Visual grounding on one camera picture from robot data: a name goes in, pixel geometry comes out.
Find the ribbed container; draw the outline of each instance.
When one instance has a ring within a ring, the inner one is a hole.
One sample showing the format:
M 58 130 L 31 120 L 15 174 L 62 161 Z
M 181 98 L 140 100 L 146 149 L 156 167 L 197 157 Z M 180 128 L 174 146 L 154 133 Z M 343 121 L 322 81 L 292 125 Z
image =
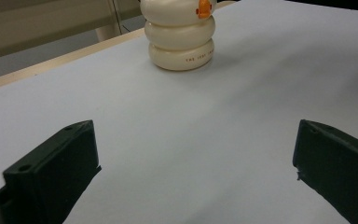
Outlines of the ribbed container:
M 216 0 L 141 0 L 152 62 L 184 71 L 211 60 L 215 6 Z

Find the white table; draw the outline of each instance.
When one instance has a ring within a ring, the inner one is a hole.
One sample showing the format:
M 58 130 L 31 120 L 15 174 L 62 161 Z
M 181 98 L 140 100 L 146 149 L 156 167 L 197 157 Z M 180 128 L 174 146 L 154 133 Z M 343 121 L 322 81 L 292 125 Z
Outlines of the white table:
M 158 69 L 144 36 L 0 87 L 1 173 L 93 119 L 103 170 L 65 223 L 348 223 L 301 181 L 301 119 L 358 137 L 358 11 L 242 0 L 213 59 Z

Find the gray floor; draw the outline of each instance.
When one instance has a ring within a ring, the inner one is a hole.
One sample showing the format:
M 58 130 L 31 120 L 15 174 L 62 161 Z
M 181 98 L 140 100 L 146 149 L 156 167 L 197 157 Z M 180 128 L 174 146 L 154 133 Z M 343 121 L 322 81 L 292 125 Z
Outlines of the gray floor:
M 135 17 L 121 23 L 123 33 L 134 31 L 145 26 L 145 18 Z M 32 49 L 27 49 L 0 58 L 0 76 L 18 71 L 31 65 L 42 63 L 77 49 L 98 43 L 95 31 L 88 31 L 51 42 Z

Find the table surface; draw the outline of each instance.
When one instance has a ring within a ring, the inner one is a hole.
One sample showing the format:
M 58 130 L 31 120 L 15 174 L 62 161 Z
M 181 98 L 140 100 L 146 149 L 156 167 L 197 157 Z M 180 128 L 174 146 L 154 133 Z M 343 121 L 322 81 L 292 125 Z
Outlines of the table surface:
M 296 181 L 297 126 L 358 138 L 358 11 L 242 0 L 205 66 L 153 65 L 144 35 L 0 87 L 10 164 L 93 119 L 103 170 L 65 223 L 348 223 Z

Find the tabletop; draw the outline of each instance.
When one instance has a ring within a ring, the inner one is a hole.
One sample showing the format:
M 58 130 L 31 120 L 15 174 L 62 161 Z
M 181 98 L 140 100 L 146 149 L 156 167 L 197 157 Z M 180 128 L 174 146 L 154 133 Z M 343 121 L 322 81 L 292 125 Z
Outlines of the tabletop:
M 103 169 L 65 223 L 348 223 L 292 158 L 301 119 L 358 138 L 358 11 L 242 0 L 214 17 L 199 69 L 156 67 L 142 35 L 0 87 L 0 188 L 92 119 Z

